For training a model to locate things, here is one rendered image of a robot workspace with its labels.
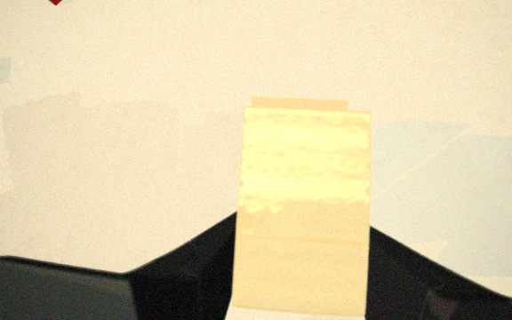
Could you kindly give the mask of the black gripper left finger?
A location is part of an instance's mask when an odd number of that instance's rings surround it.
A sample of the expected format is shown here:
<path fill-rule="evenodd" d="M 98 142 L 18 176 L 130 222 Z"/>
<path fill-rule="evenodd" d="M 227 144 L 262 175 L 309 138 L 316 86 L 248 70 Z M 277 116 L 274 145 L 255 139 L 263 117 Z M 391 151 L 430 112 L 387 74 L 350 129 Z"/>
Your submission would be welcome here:
<path fill-rule="evenodd" d="M 0 320 L 226 320 L 236 223 L 123 273 L 0 256 Z"/>

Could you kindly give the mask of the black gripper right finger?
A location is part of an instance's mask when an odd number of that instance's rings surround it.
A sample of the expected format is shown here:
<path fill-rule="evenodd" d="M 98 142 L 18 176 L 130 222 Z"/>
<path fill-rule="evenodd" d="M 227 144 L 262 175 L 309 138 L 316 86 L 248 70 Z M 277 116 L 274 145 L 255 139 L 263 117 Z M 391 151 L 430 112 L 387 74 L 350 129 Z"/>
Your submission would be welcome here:
<path fill-rule="evenodd" d="M 512 320 L 492 291 L 369 225 L 365 320 Z"/>

